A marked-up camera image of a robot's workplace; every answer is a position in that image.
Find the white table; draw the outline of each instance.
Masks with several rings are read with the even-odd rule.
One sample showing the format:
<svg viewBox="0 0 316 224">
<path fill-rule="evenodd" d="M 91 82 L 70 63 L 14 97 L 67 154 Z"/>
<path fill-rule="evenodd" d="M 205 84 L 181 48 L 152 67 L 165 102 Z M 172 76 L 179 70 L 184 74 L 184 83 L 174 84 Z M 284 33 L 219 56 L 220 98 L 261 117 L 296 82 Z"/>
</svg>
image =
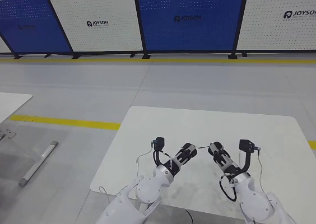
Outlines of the white table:
<svg viewBox="0 0 316 224">
<path fill-rule="evenodd" d="M 5 92 L 0 92 L 0 128 L 3 130 L 2 134 L 0 135 L 0 140 L 5 136 L 5 134 L 12 141 L 14 137 L 19 138 L 19 136 L 16 136 L 15 132 L 5 127 L 3 122 L 6 121 L 13 113 L 18 111 L 19 108 L 24 106 L 31 98 L 32 95 L 29 94 L 9 94 Z M 23 150 L 35 161 L 35 164 L 20 180 L 19 186 L 26 185 L 26 183 L 30 180 L 35 171 L 40 167 L 40 165 L 44 162 L 44 160 L 57 144 L 58 142 L 52 142 L 42 155 L 37 154 L 34 150 L 30 148 L 22 148 L 16 144 L 19 149 Z"/>
<path fill-rule="evenodd" d="M 274 192 L 298 224 L 316 224 L 316 159 L 297 121 L 289 116 L 131 107 L 91 190 L 99 192 L 99 186 L 103 186 L 114 195 L 131 183 L 137 175 L 136 158 L 150 150 L 150 140 L 156 137 L 165 137 L 163 150 L 172 157 L 186 142 L 207 146 L 219 141 L 236 162 L 239 140 L 251 140 L 262 149 L 265 192 Z M 151 176 L 154 167 L 151 153 L 140 158 L 140 175 Z M 260 170 L 254 153 L 249 173 L 257 188 Z M 162 204 L 243 219 L 238 203 L 229 201 L 221 191 L 221 175 L 207 149 L 198 150 L 171 186 L 162 190 Z M 266 223 L 278 222 L 273 218 Z"/>
</svg>

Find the gray floor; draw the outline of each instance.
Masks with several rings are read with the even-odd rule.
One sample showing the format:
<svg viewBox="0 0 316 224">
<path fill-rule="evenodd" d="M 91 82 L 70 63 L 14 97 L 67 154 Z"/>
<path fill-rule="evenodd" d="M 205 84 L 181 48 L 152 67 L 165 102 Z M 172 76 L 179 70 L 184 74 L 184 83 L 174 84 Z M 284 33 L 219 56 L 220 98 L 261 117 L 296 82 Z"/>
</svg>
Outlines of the gray floor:
<svg viewBox="0 0 316 224">
<path fill-rule="evenodd" d="M 120 123 L 132 105 L 288 115 L 308 140 L 316 141 L 316 64 L 0 63 L 0 91 L 34 95 L 18 114 L 54 118 Z M 8 125 L 38 150 L 51 141 L 60 144 L 19 188 L 32 161 L 10 140 L 0 142 L 0 223 L 95 223 L 108 201 L 91 192 L 90 183 L 115 131 Z M 243 223 L 198 212 L 192 216 L 196 223 Z M 148 220 L 189 222 L 184 210 L 168 206 Z"/>
</svg>

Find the black cable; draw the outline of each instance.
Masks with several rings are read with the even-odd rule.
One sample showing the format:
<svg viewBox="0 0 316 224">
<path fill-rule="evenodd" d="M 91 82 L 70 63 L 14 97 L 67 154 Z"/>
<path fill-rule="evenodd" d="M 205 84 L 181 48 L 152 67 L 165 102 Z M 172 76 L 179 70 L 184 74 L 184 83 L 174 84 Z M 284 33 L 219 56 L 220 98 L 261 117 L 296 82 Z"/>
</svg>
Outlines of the black cable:
<svg viewBox="0 0 316 224">
<path fill-rule="evenodd" d="M 154 160 L 154 163 L 156 164 L 156 166 L 158 166 L 155 153 L 156 153 L 156 151 L 153 152 L 153 160 Z"/>
<path fill-rule="evenodd" d="M 204 147 L 200 147 L 200 146 L 196 146 L 196 149 L 200 150 L 201 148 L 208 148 L 209 146 L 204 146 Z"/>
<path fill-rule="evenodd" d="M 192 224 L 194 224 L 194 221 L 193 221 L 193 218 L 192 218 L 192 216 L 190 215 L 190 213 L 187 211 L 187 210 L 185 210 L 187 213 L 188 213 L 188 215 L 190 216 L 190 219 L 192 220 Z"/>
<path fill-rule="evenodd" d="M 234 199 L 232 199 L 232 198 L 230 198 L 229 195 L 225 192 L 223 186 L 221 185 L 221 180 L 219 181 L 220 189 L 223 191 L 223 193 L 225 194 L 225 196 L 226 196 L 229 200 L 231 200 L 232 202 L 236 202 L 237 197 L 236 197 L 235 187 L 233 187 Z"/>
</svg>

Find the blue panel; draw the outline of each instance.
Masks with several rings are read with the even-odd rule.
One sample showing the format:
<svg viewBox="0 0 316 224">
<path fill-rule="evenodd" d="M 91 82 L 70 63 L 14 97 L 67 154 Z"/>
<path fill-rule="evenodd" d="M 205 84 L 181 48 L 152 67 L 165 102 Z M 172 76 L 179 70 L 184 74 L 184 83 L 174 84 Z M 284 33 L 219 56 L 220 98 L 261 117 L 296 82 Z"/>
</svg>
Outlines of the blue panel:
<svg viewBox="0 0 316 224">
<path fill-rule="evenodd" d="M 17 52 L 69 52 L 48 0 L 0 1 L 0 31 Z"/>
<path fill-rule="evenodd" d="M 147 50 L 232 50 L 241 0 L 140 0 Z"/>
</svg>

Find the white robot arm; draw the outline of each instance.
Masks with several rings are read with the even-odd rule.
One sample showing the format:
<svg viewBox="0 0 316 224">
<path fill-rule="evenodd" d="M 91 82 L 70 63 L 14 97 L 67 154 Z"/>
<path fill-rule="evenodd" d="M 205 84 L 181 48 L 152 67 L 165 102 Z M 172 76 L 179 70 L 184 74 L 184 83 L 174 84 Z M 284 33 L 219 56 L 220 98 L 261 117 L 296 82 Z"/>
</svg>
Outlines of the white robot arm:
<svg viewBox="0 0 316 224">
<path fill-rule="evenodd" d="M 233 202 L 237 199 L 236 194 L 240 196 L 239 205 L 245 223 L 254 224 L 255 221 L 264 221 L 276 212 L 279 216 L 279 224 L 294 224 L 295 222 L 288 216 L 279 199 L 273 193 L 256 191 L 254 179 L 247 172 L 250 166 L 251 153 L 254 150 L 259 153 L 260 148 L 249 140 L 241 139 L 239 149 L 246 153 L 245 165 L 242 169 L 230 158 L 230 155 L 219 142 L 211 143 L 208 152 L 224 173 L 219 182 L 224 194 Z M 234 198 L 230 198 L 221 185 L 224 176 L 233 186 Z"/>
<path fill-rule="evenodd" d="M 152 178 L 144 178 L 142 175 L 135 178 L 133 183 L 124 187 L 117 197 L 106 207 L 96 224 L 142 224 L 161 202 L 161 187 L 169 187 L 174 176 L 180 171 L 180 167 L 186 164 L 197 154 L 196 147 L 186 143 L 173 159 L 162 164 L 159 153 L 164 147 L 164 138 L 156 138 L 153 158 L 157 167 L 153 171 Z M 130 202 L 128 195 L 136 189 L 136 198 L 141 203 L 137 210 Z"/>
</svg>

